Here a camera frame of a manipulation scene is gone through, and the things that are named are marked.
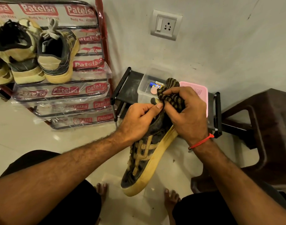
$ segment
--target pink basket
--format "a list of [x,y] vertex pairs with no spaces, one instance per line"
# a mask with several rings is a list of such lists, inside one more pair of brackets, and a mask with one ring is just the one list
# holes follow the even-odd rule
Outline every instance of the pink basket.
[[191,87],[204,102],[206,102],[206,117],[208,115],[208,90],[205,86],[189,83],[185,81],[179,82],[181,87]]

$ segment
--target red thread bracelet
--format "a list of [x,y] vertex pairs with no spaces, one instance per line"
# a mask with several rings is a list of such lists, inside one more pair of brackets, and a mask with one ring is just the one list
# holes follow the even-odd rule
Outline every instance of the red thread bracelet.
[[205,139],[199,141],[197,144],[194,144],[193,146],[189,147],[189,150],[191,150],[191,149],[193,149],[193,148],[195,148],[195,147],[197,147],[197,146],[203,144],[205,141],[207,141],[208,139],[213,138],[213,137],[214,137],[214,135],[212,135],[212,134],[210,133],[207,138],[205,138]]

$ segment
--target plastic container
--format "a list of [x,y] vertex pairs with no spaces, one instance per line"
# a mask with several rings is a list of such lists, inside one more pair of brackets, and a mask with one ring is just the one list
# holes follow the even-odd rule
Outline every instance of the plastic container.
[[172,77],[172,74],[158,69],[151,69],[147,74],[144,74],[138,87],[138,103],[150,103],[151,98],[157,98],[157,94],[150,92],[150,83],[160,82],[164,85],[166,80]]
[[208,116],[208,90],[207,87],[189,83],[186,81],[179,82],[181,87],[191,87],[204,102],[206,102],[206,117]]

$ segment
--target person's left arm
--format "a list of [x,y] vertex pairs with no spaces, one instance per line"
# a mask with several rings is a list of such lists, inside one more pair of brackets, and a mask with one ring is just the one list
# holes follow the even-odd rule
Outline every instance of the person's left arm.
[[111,135],[0,178],[0,224],[39,223],[97,167],[141,139],[161,109],[136,103]]

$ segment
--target power socket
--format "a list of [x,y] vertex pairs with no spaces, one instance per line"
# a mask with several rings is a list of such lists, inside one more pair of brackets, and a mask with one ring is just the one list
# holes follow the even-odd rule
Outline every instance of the power socket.
[[150,34],[165,39],[176,40],[182,15],[153,10]]

